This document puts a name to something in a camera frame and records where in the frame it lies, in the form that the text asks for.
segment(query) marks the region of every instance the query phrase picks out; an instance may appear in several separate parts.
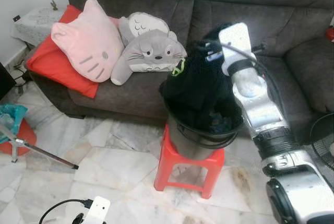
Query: gray totoro plush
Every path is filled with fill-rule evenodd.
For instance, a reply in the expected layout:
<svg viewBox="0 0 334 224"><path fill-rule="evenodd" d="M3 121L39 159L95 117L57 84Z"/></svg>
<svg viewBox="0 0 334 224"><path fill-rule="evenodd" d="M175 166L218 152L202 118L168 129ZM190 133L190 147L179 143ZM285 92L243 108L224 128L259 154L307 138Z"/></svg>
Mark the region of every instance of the gray totoro plush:
<svg viewBox="0 0 334 224"><path fill-rule="evenodd" d="M169 72L186 56L174 32L148 31L124 49L111 73L111 81L120 86L132 72Z"/></svg>
<svg viewBox="0 0 334 224"><path fill-rule="evenodd" d="M159 29L162 32L169 33L169 27L165 21L150 14L141 12L133 13L128 18L120 18L118 21L118 29L120 30L125 46L127 46L139 35L154 29Z"/></svg>

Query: plastic bag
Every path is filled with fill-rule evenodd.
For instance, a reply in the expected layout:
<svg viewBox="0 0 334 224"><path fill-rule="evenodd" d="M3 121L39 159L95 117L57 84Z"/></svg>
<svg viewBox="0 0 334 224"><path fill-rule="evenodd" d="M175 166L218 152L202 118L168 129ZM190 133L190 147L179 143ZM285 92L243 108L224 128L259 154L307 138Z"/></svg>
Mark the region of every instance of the plastic bag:
<svg viewBox="0 0 334 224"><path fill-rule="evenodd" d="M23 105L0 105L0 124L10 129L16 135L19 132L21 121L27 110ZM0 132L0 144L6 141L8 141L8 138Z"/></svg>

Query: gray sofa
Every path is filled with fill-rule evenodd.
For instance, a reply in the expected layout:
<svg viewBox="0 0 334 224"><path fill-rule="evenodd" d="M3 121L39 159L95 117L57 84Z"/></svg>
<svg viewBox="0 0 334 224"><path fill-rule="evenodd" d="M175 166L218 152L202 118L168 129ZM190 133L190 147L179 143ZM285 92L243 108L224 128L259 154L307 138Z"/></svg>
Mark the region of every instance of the gray sofa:
<svg viewBox="0 0 334 224"><path fill-rule="evenodd" d="M86 0L69 0L82 9ZM333 0L98 0L113 17L144 11L164 19L183 46L224 22L245 22L252 45L276 80L286 118L297 139L307 144L309 127L334 111L333 44L325 30ZM134 73L123 86L101 83L94 99L31 72L33 80L69 116L117 117L163 123L167 117L159 85L167 73Z"/></svg>

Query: white device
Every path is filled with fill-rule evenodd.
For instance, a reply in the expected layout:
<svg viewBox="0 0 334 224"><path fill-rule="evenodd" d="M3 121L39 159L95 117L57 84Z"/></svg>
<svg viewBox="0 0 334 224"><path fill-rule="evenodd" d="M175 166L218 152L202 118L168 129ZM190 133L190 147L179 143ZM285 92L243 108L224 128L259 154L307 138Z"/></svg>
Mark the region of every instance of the white device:
<svg viewBox="0 0 334 224"><path fill-rule="evenodd" d="M110 201L100 196L95 197L83 224L103 224L110 207Z"/></svg>

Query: black trash bin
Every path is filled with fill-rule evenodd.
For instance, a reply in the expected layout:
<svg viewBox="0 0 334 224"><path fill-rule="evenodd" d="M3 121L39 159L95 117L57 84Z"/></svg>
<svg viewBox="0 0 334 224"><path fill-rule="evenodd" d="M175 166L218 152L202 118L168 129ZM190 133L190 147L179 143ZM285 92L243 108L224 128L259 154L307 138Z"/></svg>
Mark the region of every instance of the black trash bin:
<svg viewBox="0 0 334 224"><path fill-rule="evenodd" d="M168 124L171 141L175 145L177 152L188 159L207 159L214 150L231 144L243 127L242 116L239 113L233 117L232 129L228 132L213 133L201 131L180 121L166 100L165 105L169 112Z"/></svg>

